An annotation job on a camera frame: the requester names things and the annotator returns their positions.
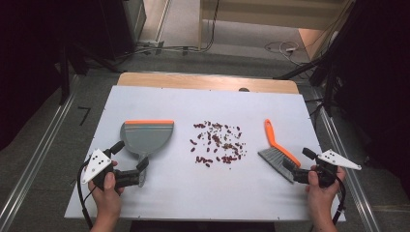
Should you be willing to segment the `grey power strip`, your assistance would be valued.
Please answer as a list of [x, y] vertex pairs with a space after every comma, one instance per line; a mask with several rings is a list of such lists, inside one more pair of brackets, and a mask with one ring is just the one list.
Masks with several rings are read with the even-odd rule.
[[163, 42], [139, 42], [135, 52], [150, 55], [152, 53], [160, 54], [162, 50]]

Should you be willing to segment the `light wooden furniture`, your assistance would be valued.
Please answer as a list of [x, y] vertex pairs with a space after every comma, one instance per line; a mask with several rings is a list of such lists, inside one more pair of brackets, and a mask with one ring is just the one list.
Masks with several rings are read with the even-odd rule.
[[347, 20], [355, 0], [200, 0], [197, 47], [202, 22], [218, 10], [221, 21], [298, 28], [307, 55], [318, 58], [335, 31]]

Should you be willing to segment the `person's right hand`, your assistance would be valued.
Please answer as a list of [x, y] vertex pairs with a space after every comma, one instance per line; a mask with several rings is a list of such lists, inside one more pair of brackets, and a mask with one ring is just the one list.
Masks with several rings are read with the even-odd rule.
[[319, 179], [316, 166], [313, 165], [308, 173], [308, 185], [305, 188], [307, 193], [308, 211], [312, 218], [329, 218], [333, 201], [339, 191], [339, 182], [334, 181], [327, 188], [319, 186]]

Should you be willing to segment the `black metal stand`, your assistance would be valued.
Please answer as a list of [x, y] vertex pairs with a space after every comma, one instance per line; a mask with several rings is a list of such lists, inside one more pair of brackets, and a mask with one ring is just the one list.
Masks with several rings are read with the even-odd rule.
[[72, 65], [76, 73], [86, 74], [88, 73], [89, 68], [85, 62], [85, 57], [90, 57], [92, 60], [96, 61], [98, 64], [113, 73], [122, 73], [121, 70], [104, 60], [95, 52], [92, 52], [90, 49], [86, 48], [84, 45], [76, 42], [62, 42], [59, 47], [59, 65], [61, 76], [60, 105], [63, 105], [68, 100], [71, 93], [69, 65]]
[[327, 81], [326, 81], [326, 89], [324, 95], [323, 106], [324, 109], [329, 117], [332, 117], [332, 105], [333, 105], [333, 90], [336, 82], [336, 70], [337, 66], [332, 64], [329, 68], [329, 72], [327, 74]]

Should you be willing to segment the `grey dustpan with orange edge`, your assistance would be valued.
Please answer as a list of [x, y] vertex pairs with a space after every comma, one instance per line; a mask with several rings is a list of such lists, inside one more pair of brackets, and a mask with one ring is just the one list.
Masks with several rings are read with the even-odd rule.
[[[120, 138], [140, 162], [160, 150], [170, 139], [173, 129], [173, 120], [128, 120], [120, 128]], [[146, 169], [139, 174], [140, 188], [144, 186], [145, 179]]]

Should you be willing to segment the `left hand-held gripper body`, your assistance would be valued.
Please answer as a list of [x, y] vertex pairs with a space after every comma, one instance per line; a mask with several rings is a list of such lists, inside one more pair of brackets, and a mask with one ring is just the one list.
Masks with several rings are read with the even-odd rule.
[[116, 151], [113, 149], [95, 150], [86, 164], [87, 168], [80, 182], [88, 184], [92, 181], [95, 186], [104, 190], [105, 175], [112, 172], [115, 176], [117, 189], [138, 185], [140, 170], [138, 168], [129, 171], [115, 169], [111, 159], [111, 156], [115, 154]]

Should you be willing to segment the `person's left hand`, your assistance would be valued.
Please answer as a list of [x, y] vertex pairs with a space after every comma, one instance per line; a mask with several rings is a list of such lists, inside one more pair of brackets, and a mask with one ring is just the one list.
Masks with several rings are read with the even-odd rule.
[[108, 172], [104, 177], [103, 189], [96, 188], [92, 196], [97, 206], [97, 220], [102, 222], [116, 222], [120, 216], [123, 189], [116, 189], [116, 179], [113, 172]]

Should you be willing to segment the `metal floor rail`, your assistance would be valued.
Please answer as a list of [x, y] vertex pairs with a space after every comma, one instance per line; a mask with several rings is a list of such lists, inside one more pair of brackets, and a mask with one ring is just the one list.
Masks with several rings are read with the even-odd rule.
[[[323, 151], [332, 149], [342, 155], [344, 158], [351, 158], [347, 153], [345, 143], [340, 137], [340, 133], [335, 125], [333, 117], [329, 117], [323, 106], [320, 106], [319, 99], [323, 99], [323, 94], [315, 88], [310, 90], [311, 96], [314, 99], [316, 112], [312, 116], [315, 132], [319, 140], [320, 148]], [[346, 217], [345, 224], [348, 225], [354, 220], [360, 223], [358, 232], [382, 232], [375, 213], [371, 209], [365, 189], [359, 179], [360, 171], [345, 169], [346, 179], [344, 185], [346, 187], [345, 209]]]
[[70, 111], [83, 76], [75, 74], [63, 104], [53, 94], [0, 152], [0, 232], [8, 232]]

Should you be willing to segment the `wooden table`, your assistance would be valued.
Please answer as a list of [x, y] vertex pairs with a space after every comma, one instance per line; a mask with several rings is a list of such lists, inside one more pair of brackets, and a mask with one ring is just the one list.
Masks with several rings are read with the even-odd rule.
[[297, 84], [292, 80], [258, 79], [228, 75], [205, 75], [161, 72], [124, 72], [118, 82], [120, 86], [143, 86], [178, 89], [200, 89], [250, 92], [298, 94]]

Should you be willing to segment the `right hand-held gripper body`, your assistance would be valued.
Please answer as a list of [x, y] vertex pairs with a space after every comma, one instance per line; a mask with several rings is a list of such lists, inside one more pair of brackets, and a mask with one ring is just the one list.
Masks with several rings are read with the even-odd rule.
[[328, 151], [317, 154], [314, 171], [318, 175], [319, 187], [327, 188], [331, 186], [337, 178], [337, 169], [339, 167], [350, 168], [354, 170], [361, 170], [362, 167], [329, 149]]

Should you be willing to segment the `red beans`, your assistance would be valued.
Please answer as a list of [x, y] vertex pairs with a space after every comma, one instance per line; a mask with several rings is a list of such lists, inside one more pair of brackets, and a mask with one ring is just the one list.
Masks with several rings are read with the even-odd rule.
[[192, 125], [190, 153], [194, 162], [211, 167], [214, 163], [231, 164], [247, 154], [247, 142], [240, 126], [205, 120]]

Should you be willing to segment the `orange brush with grey bristles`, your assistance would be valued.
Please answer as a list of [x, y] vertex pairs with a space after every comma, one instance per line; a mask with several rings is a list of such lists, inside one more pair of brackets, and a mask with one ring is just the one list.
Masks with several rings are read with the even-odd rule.
[[287, 151], [284, 147], [277, 143], [274, 127], [269, 119], [266, 119], [264, 121], [264, 129], [270, 147], [268, 149], [259, 151], [258, 155], [262, 159], [264, 159], [269, 165], [271, 165], [277, 171], [278, 174], [280, 174], [288, 182], [293, 184], [293, 175], [290, 171], [288, 171], [282, 166], [282, 160], [284, 158], [292, 160], [296, 163], [298, 167], [301, 166], [301, 163], [295, 156], [293, 156], [289, 151]]

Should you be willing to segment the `white board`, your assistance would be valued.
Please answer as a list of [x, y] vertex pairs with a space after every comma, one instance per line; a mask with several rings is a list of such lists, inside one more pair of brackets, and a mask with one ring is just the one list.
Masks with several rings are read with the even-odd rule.
[[[144, 186], [125, 189], [122, 218], [308, 219], [304, 185], [289, 183], [258, 155], [269, 146], [264, 130], [269, 119], [278, 144], [304, 168], [314, 164], [302, 151], [321, 148], [301, 95], [115, 86], [90, 147], [111, 147], [119, 141], [127, 120], [153, 119], [173, 120], [174, 130], [169, 141], [149, 157]], [[248, 154], [231, 164], [195, 163], [190, 153], [192, 125], [205, 120], [240, 126]]]

